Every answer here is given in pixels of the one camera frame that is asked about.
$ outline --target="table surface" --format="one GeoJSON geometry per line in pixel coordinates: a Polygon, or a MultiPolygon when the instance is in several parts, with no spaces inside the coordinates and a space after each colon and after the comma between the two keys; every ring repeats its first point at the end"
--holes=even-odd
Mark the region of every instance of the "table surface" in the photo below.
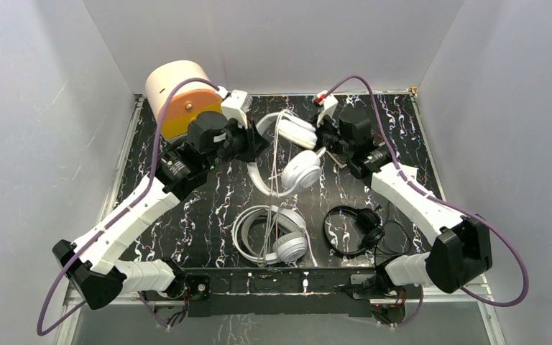
{"type": "MultiPolygon", "coordinates": [[[[386,127],[389,140],[397,150],[397,158],[402,164],[417,167],[418,181],[440,196],[411,95],[385,93],[376,97],[381,121],[386,127]]],[[[312,96],[254,96],[247,116],[258,121],[265,114],[287,108],[295,111],[302,119],[310,119],[316,114],[311,99],[312,96]]],[[[334,115],[335,120],[342,111],[365,109],[367,116],[372,119],[376,139],[381,140],[369,95],[340,95],[337,99],[339,105],[334,115]]],[[[271,137],[273,132],[272,126],[267,136],[271,137]]],[[[148,173],[154,133],[155,120],[148,102],[145,101],[132,139],[117,202],[127,197],[142,176],[148,173]]],[[[299,151],[300,149],[285,140],[279,141],[279,169],[299,151]]],[[[257,161],[262,175],[267,178],[272,150],[266,150],[257,161]]],[[[371,267],[374,264],[371,253],[346,258],[334,255],[334,251],[329,249],[322,231],[323,217],[329,209],[338,205],[357,208],[381,206],[384,210],[388,208],[389,219],[399,221],[413,240],[410,252],[424,252],[430,248],[416,226],[392,204],[389,206],[384,197],[355,179],[346,168],[340,168],[330,157],[325,156],[321,164],[323,172],[318,183],[310,190],[281,200],[286,207],[295,209],[305,219],[319,267],[371,267]]],[[[188,268],[256,267],[233,248],[231,225],[239,212],[268,202],[268,197],[252,185],[245,164],[239,161],[230,162],[212,172],[208,182],[191,193],[177,208],[160,217],[149,231],[145,231],[125,251],[121,259],[148,261],[170,257],[182,267],[188,268]]],[[[380,211],[379,214],[383,217],[386,211],[380,211]]],[[[355,250],[362,234],[351,219],[334,216],[331,223],[331,231],[337,237],[338,248],[355,250]]],[[[404,246],[409,246],[396,226],[387,226],[385,230],[388,247],[402,250],[404,246]]],[[[261,246],[262,232],[257,229],[251,236],[255,249],[261,246]]],[[[384,259],[386,257],[378,257],[377,261],[384,259]]],[[[310,255],[306,254],[296,265],[312,267],[310,255]]]]}

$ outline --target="white headphones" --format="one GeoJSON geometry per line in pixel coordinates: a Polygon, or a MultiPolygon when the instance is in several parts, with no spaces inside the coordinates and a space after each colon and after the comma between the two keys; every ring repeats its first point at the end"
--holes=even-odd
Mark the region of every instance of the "white headphones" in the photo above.
{"type": "Polygon", "coordinates": [[[278,124],[278,134],[293,144],[306,149],[291,159],[282,171],[282,186],[285,187],[285,191],[281,193],[271,191],[261,178],[257,163],[251,162],[247,164],[249,176],[257,189],[266,196],[276,196],[278,198],[309,188],[318,181],[321,176],[320,157],[325,152],[325,148],[320,149],[318,152],[312,151],[317,141],[314,126],[298,117],[290,115],[286,111],[268,114],[259,120],[257,123],[259,134],[263,135],[268,126],[281,114],[284,119],[281,119],[278,124]]]}
{"type": "Polygon", "coordinates": [[[267,205],[252,206],[251,208],[242,211],[236,217],[234,225],[231,229],[231,237],[234,242],[234,246],[238,249],[240,255],[257,264],[263,263],[265,259],[265,263],[268,265],[273,265],[278,262],[290,263],[302,257],[308,250],[308,240],[306,238],[306,234],[305,221],[299,213],[286,208],[281,208],[279,212],[279,208],[277,206],[267,205]],[[249,230],[251,229],[253,222],[260,216],[267,215],[267,212],[278,214],[276,219],[277,225],[286,234],[283,234],[274,242],[272,245],[272,252],[267,253],[264,258],[251,249],[249,245],[249,230]],[[242,250],[240,243],[238,242],[240,226],[242,227],[242,242],[248,249],[248,252],[242,250]]]}

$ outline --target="white cylindrical container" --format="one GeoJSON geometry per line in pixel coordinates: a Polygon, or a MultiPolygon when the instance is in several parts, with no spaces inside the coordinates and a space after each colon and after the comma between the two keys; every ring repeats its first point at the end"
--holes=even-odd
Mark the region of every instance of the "white cylindrical container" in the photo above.
{"type": "MultiPolygon", "coordinates": [[[[200,65],[180,60],[156,68],[147,78],[145,93],[156,121],[174,87],[189,78],[208,80],[200,65]]],[[[221,97],[215,90],[199,82],[183,86],[172,98],[162,127],[162,136],[169,141],[187,133],[187,126],[202,111],[221,113],[221,97]]]]}

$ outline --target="white wall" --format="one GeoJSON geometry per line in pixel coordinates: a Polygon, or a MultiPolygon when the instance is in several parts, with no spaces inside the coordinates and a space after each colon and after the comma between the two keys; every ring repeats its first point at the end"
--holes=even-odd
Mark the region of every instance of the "white wall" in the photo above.
{"type": "MultiPolygon", "coordinates": [[[[530,294],[497,309],[509,344],[552,344],[552,1],[467,0],[419,90],[450,201],[500,226],[528,264],[530,294]]],[[[521,288],[493,237],[494,297],[521,288]]]]}
{"type": "Polygon", "coordinates": [[[353,73],[376,89],[418,85],[463,0],[84,2],[135,93],[182,59],[228,87],[291,93],[353,73]]]}
{"type": "Polygon", "coordinates": [[[51,248],[95,224],[133,101],[81,0],[0,1],[0,344],[53,343],[51,248]]]}

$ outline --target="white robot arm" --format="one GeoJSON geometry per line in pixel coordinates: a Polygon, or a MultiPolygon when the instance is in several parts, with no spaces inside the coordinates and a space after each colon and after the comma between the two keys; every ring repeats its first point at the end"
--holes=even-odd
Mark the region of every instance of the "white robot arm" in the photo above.
{"type": "Polygon", "coordinates": [[[400,169],[396,168],[387,148],[373,143],[371,121],[364,114],[342,113],[336,128],[328,116],[322,120],[322,113],[315,119],[323,122],[316,130],[315,150],[326,147],[329,152],[345,157],[351,174],[399,208],[432,246],[426,253],[402,255],[383,262],[377,268],[377,284],[381,290],[418,284],[435,285],[452,293],[492,266],[489,229],[458,211],[428,200],[432,192],[415,181],[417,169],[401,164],[400,169]],[[401,178],[400,170],[409,181],[401,178]]]}
{"type": "Polygon", "coordinates": [[[150,184],[148,176],[89,232],[73,242],[61,240],[54,246],[52,252],[65,266],[75,253],[95,240],[98,232],[103,232],[66,272],[91,309],[104,307],[120,293],[155,290],[178,297],[184,291],[186,274],[172,260],[126,262],[119,258],[161,215],[204,184],[212,169],[233,159],[254,161],[268,146],[256,126],[246,119],[249,100],[248,93],[232,91],[221,104],[222,114],[201,113],[190,123],[185,139],[162,153],[155,179],[142,199],[137,200],[150,184]]]}

